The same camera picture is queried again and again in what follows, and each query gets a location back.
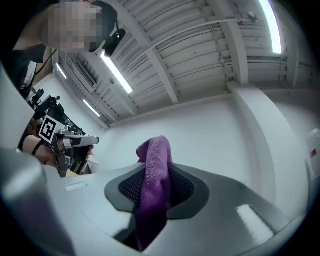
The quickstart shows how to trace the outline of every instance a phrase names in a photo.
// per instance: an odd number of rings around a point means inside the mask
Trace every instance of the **ceiling pipe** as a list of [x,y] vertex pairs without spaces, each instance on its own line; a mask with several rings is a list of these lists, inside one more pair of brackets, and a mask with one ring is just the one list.
[[191,26],[189,28],[186,28],[184,30],[181,30],[177,33],[174,33],[172,35],[169,35],[168,37],[166,37],[165,39],[157,42],[156,44],[152,45],[149,49],[145,50],[142,54],[140,54],[133,62],[131,62],[131,64],[126,68],[129,69],[133,64],[135,64],[143,55],[145,55],[148,51],[152,50],[153,48],[157,47],[158,45],[161,45],[163,42],[174,38],[182,33],[188,32],[190,30],[194,30],[200,27],[204,27],[204,26],[208,26],[208,25],[212,25],[212,24],[217,24],[217,23],[225,23],[225,22],[251,22],[251,20],[247,19],[247,18],[229,18],[229,19],[217,19],[217,20],[213,20],[213,21],[209,21],[209,22],[205,22],[199,25],[195,25],[195,26]]

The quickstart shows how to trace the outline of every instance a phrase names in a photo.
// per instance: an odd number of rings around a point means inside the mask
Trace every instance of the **purple cloth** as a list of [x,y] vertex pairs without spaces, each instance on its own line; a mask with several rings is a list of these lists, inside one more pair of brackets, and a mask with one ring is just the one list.
[[171,180],[168,163],[172,163],[170,143],[164,136],[148,139],[139,146],[138,163],[146,163],[140,204],[135,211],[136,238],[139,250],[145,250],[167,224],[171,208]]

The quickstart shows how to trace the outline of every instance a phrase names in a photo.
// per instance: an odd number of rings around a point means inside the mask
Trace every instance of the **mesh grille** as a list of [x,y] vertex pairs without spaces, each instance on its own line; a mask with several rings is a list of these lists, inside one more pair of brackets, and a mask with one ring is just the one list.
[[[140,202],[142,184],[145,179],[146,169],[139,171],[130,178],[120,183],[118,189],[122,195],[134,202]],[[195,191],[195,186],[187,178],[183,177],[174,170],[169,169],[171,178],[171,207],[175,207],[188,200]]]

